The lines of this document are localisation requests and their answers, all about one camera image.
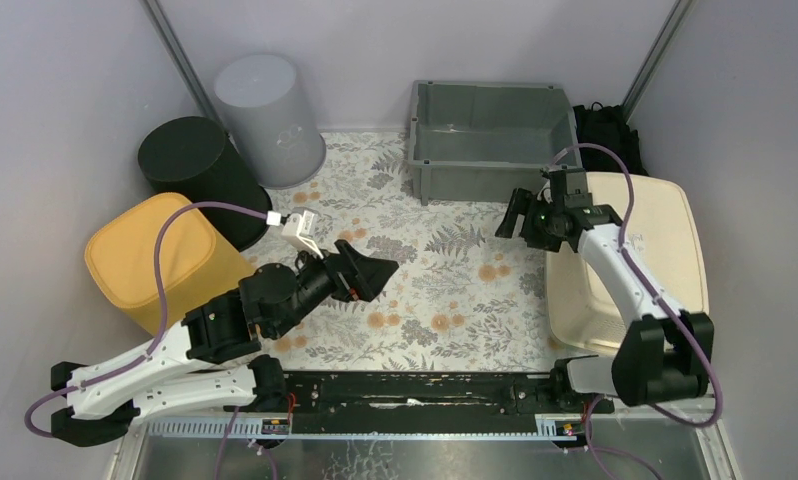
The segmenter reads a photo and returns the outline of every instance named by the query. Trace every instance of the floral pattern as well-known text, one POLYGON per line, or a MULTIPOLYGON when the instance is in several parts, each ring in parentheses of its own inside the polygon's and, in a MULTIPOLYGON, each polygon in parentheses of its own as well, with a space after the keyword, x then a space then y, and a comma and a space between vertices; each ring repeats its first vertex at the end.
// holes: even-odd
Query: floral pattern
MULTIPOLYGON (((412 196, 399 133, 326 133, 325 166, 308 184, 270 191, 274 209, 319 212, 314 239, 338 238, 399 262, 371 303, 327 300, 263 352, 286 369, 543 371, 575 353, 550 336, 542 252, 493 232, 504 204, 412 196)), ((293 265, 271 229, 244 252, 256 267, 293 265)))

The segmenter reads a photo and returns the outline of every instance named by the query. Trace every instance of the black cylindrical container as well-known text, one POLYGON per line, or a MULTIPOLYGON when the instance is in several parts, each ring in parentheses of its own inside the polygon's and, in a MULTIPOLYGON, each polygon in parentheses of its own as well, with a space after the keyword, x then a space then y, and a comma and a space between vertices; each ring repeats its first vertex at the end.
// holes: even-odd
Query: black cylindrical container
MULTIPOLYGON (((176 192, 192 202, 213 200, 266 212, 267 195, 225 130, 204 117, 184 117, 150 133, 137 154, 140 170, 158 192, 176 192)), ((255 244, 266 233, 263 220, 221 209, 202 209, 211 224, 237 250, 255 244)))

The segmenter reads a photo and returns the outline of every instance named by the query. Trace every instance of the gray trash can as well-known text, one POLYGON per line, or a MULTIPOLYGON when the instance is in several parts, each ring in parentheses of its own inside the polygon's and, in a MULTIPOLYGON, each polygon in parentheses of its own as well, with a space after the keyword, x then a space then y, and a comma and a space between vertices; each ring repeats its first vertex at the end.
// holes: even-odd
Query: gray trash can
POLYGON ((237 150, 266 188, 310 180, 325 162, 296 67, 276 55, 252 55, 225 67, 214 82, 237 150))

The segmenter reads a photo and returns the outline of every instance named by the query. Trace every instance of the white wall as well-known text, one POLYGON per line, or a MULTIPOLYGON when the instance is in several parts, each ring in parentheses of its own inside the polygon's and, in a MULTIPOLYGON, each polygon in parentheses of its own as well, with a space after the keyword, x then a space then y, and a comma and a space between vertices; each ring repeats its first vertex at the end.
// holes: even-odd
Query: white wall
POLYGON ((694 210, 744 478, 798 479, 798 0, 701 0, 633 123, 694 210))
POLYGON ((35 437, 22 414, 53 363, 147 338, 98 292, 83 248, 145 198, 143 136, 194 110, 139 1, 0 1, 0 480, 101 478, 113 445, 35 437))
POLYGON ((555 82, 619 104, 673 0, 166 0, 209 93, 261 52, 300 68, 320 128, 405 129, 414 80, 555 82))

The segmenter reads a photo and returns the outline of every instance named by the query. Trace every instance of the black bag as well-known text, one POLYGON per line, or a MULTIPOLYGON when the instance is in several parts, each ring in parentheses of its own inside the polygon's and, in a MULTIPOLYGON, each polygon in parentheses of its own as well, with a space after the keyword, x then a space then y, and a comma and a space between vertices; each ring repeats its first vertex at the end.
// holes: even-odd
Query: black bag
MULTIPOLYGON (((623 116, 623 107, 605 107, 593 102, 590 109, 584 105, 573 107, 576 114, 576 136, 579 142, 597 143, 620 156, 634 175, 648 176, 640 160, 640 139, 637 130, 631 130, 623 116)), ((589 172, 620 172, 613 158, 594 149, 579 150, 582 166, 589 172)))

